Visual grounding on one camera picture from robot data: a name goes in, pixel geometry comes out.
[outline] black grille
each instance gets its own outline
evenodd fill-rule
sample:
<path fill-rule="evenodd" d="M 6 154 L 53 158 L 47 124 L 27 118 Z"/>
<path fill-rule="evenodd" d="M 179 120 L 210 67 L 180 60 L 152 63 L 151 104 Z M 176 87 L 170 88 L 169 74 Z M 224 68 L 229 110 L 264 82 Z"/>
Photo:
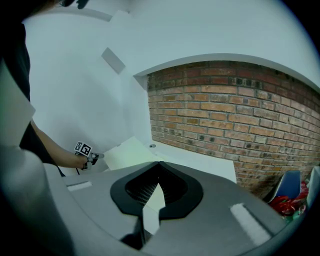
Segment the black grille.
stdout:
<path fill-rule="evenodd" d="M 133 199 L 145 206 L 158 183 L 163 190 L 166 205 L 179 200 L 188 190 L 183 179 L 160 165 L 154 166 L 129 181 L 125 190 Z"/>

